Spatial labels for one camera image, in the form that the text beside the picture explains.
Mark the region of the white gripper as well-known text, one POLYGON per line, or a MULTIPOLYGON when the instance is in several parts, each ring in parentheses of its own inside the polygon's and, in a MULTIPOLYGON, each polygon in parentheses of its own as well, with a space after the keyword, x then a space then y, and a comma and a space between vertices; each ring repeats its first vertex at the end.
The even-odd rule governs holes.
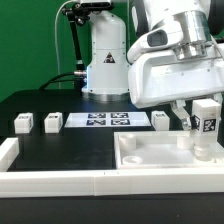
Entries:
POLYGON ((184 100, 224 92, 224 59, 214 47, 201 59, 179 61, 172 50, 146 53, 128 73, 130 97, 137 108, 171 103, 185 131, 192 127, 184 100))

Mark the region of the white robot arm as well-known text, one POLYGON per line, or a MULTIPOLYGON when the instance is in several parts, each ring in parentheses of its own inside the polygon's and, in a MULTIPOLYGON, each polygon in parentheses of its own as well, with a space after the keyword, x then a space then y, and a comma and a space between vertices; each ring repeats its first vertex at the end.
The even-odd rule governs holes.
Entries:
POLYGON ((99 100, 128 94, 138 108, 173 103, 185 128, 183 102, 224 92, 224 44, 209 30, 220 0, 135 0, 138 39, 126 47, 125 24, 104 10, 91 11, 92 61, 83 93, 99 100))

